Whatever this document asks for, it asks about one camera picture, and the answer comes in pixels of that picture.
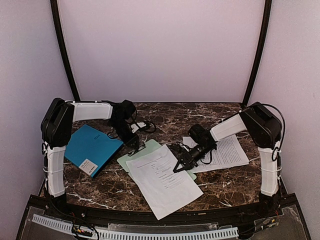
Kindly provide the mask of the white printed form sheet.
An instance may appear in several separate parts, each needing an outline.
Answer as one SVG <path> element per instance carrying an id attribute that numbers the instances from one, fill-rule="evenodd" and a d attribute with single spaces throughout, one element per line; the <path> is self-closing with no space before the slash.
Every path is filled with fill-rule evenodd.
<path id="1" fill-rule="evenodd" d="M 157 220 L 198 199 L 204 193 L 184 170 L 174 173 L 176 157 L 163 145 L 126 164 Z"/>

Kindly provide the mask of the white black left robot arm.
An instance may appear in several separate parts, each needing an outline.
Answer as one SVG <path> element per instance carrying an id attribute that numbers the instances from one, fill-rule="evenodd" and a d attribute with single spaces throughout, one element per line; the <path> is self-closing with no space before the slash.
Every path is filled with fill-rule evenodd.
<path id="1" fill-rule="evenodd" d="M 64 157 L 74 122 L 88 120 L 106 120 L 116 132 L 116 137 L 133 149 L 140 150 L 137 131 L 145 131 L 149 124 L 136 122 L 133 115 L 137 111 L 133 102 L 101 101 L 67 101 L 55 98 L 48 108 L 42 123 L 43 171 L 46 191 L 53 198 L 65 193 L 63 180 Z"/>

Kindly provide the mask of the mint green clipboard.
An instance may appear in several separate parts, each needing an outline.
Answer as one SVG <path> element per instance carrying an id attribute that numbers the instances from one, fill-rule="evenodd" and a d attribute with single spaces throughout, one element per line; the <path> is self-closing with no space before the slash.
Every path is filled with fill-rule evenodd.
<path id="1" fill-rule="evenodd" d="M 145 146 L 146 148 L 133 156 L 126 154 L 117 160 L 134 182 L 150 180 L 162 183 L 178 181 L 179 177 L 183 180 L 189 177 L 194 181 L 197 178 L 193 173 L 186 171 L 173 172 L 177 159 L 168 146 L 161 145 L 154 139 L 148 140 Z"/>

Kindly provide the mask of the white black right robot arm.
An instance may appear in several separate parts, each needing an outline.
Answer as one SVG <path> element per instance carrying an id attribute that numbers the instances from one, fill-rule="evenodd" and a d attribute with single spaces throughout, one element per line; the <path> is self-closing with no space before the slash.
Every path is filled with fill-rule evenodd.
<path id="1" fill-rule="evenodd" d="M 255 102 L 223 119 L 211 129 L 206 129 L 198 123 L 193 125 L 188 130 L 189 137 L 196 143 L 193 148 L 178 142 L 169 147 L 177 159 L 173 172 L 179 173 L 197 167 L 198 161 L 217 149 L 218 142 L 247 131 L 259 151 L 260 192 L 264 196 L 274 196 L 280 188 L 281 149 L 286 123 L 284 116 L 277 117 L 269 107 L 270 104 Z"/>

